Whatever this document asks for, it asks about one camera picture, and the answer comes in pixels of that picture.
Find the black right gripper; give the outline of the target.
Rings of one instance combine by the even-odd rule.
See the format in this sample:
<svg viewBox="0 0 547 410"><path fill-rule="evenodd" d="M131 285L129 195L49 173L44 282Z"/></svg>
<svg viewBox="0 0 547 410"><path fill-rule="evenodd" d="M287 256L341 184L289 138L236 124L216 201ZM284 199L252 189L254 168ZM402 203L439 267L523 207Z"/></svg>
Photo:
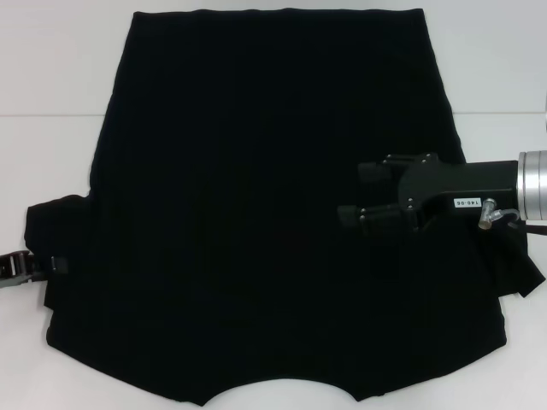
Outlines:
<svg viewBox="0 0 547 410"><path fill-rule="evenodd" d="M357 166L363 184L398 181L399 206L337 209L341 226L363 234L402 234L425 228L439 217L474 217L482 230L501 219L521 218L516 161L444 163L433 153L387 155Z"/></svg>

